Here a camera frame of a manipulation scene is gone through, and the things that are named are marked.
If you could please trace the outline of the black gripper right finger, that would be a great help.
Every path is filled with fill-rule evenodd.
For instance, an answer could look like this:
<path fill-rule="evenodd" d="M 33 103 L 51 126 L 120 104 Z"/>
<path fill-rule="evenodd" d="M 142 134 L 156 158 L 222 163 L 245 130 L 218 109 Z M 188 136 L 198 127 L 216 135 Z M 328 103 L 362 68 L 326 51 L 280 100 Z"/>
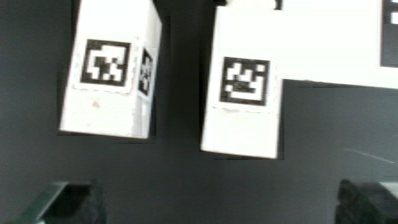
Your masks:
<path fill-rule="evenodd" d="M 341 180 L 334 224 L 398 224 L 398 182 Z"/>

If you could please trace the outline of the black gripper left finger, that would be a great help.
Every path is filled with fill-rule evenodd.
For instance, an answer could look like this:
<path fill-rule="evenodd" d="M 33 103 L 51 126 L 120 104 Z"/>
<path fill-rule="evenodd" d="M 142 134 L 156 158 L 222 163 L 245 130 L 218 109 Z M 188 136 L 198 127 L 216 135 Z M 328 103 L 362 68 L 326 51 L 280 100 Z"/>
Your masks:
<path fill-rule="evenodd" d="M 15 219 L 15 224 L 108 224 L 97 180 L 51 183 Z"/>

